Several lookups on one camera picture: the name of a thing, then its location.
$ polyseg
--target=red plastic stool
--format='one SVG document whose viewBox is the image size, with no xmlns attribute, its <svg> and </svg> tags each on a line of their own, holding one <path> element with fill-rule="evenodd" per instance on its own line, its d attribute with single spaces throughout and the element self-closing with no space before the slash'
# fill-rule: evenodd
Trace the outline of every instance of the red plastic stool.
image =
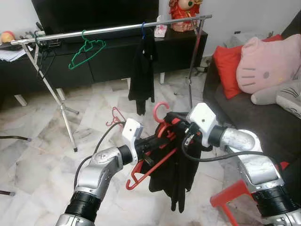
<svg viewBox="0 0 301 226">
<path fill-rule="evenodd" d="M 281 162 L 280 163 L 281 168 L 284 170 L 289 163 L 288 162 Z M 227 187 L 226 189 L 222 190 L 218 194 L 211 196 L 210 198 L 210 203 L 213 207 L 221 207 L 224 213 L 227 215 L 230 223 L 233 226 L 238 226 L 238 223 L 236 222 L 235 218 L 233 217 L 231 211 L 229 210 L 227 203 L 230 202 L 233 199 L 238 198 L 239 196 L 247 194 L 249 195 L 252 199 L 252 195 L 249 192 L 246 184 L 244 183 L 243 180 L 239 180 L 238 182 L 234 183 L 233 185 Z"/>
</svg>

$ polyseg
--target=hello kitty cushion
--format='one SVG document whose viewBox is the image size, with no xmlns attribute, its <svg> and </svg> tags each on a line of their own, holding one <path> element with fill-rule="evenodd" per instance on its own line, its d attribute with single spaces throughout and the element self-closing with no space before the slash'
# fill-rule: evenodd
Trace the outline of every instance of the hello kitty cushion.
<svg viewBox="0 0 301 226">
<path fill-rule="evenodd" d="M 243 92 L 254 93 L 293 79 L 300 65 L 300 34 L 273 42 L 254 37 L 242 48 L 236 79 Z"/>
</svg>

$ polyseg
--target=gray cushion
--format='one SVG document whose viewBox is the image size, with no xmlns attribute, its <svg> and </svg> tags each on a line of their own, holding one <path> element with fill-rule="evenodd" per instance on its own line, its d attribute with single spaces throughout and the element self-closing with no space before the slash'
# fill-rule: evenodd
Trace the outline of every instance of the gray cushion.
<svg viewBox="0 0 301 226">
<path fill-rule="evenodd" d="M 254 132 L 263 151 L 279 161 L 291 162 L 300 155 L 301 121 L 278 105 L 254 105 L 250 94 L 226 99 L 222 86 L 215 99 L 238 129 Z"/>
</svg>

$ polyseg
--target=cabinet door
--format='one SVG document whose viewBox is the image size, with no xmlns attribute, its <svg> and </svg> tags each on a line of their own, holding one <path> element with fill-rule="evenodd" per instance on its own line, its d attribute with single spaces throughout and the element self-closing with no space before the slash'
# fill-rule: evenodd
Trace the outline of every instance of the cabinet door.
<svg viewBox="0 0 301 226">
<path fill-rule="evenodd" d="M 54 88 L 76 87 L 91 85 L 93 78 L 90 72 L 88 63 L 84 63 L 77 68 L 70 70 L 69 63 L 74 55 L 60 55 L 56 56 L 47 73 L 47 79 Z M 52 56 L 45 60 L 44 70 L 50 64 Z M 86 59 L 84 54 L 76 57 L 76 63 L 82 62 Z"/>
<path fill-rule="evenodd" d="M 94 82 L 131 77 L 137 45 L 105 48 L 89 61 Z"/>
<path fill-rule="evenodd" d="M 22 94 L 45 90 L 46 86 L 29 59 L 0 61 L 0 89 L 4 94 Z"/>
</svg>

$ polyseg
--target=marble floor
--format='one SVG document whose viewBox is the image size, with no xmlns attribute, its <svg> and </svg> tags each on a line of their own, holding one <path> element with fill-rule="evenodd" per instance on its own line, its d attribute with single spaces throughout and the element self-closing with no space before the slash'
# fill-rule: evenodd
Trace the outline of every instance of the marble floor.
<svg viewBox="0 0 301 226">
<path fill-rule="evenodd" d="M 166 83 L 155 79 L 155 100 L 166 101 L 173 111 L 187 111 L 189 102 L 184 77 L 187 70 L 166 73 Z M 193 103 L 202 101 L 206 75 L 192 78 Z M 78 110 L 79 115 L 67 113 L 79 151 L 73 152 L 59 108 L 48 92 L 24 95 L 28 102 L 21 107 L 13 97 L 7 97 L 0 110 L 0 135 L 20 135 L 32 138 L 0 140 L 0 190 L 13 191 L 15 196 L 0 195 L 1 226 L 53 226 L 67 206 L 73 192 L 73 179 L 78 164 L 94 151 L 99 138 L 112 120 L 116 106 L 127 118 L 144 126 L 142 137 L 153 134 L 157 123 L 151 110 L 154 103 L 147 101 L 146 114 L 137 115 L 135 101 L 128 101 L 127 81 L 110 81 L 88 87 L 66 89 L 65 104 Z M 167 110 L 159 109 L 159 117 Z M 119 128 L 112 131 L 100 149 L 122 145 Z M 205 153 L 210 157 L 220 152 Z M 239 177 L 231 161 L 208 162 L 199 165 L 192 190 L 187 193 L 185 211 L 170 210 L 170 199 L 164 192 L 151 193 L 148 179 L 128 191 L 126 180 L 133 166 L 127 165 L 111 180 L 101 204 L 96 226 L 229 226 L 226 217 L 209 202 L 210 196 Z M 250 217 L 252 203 L 231 204 L 240 225 L 260 225 Z"/>
</svg>

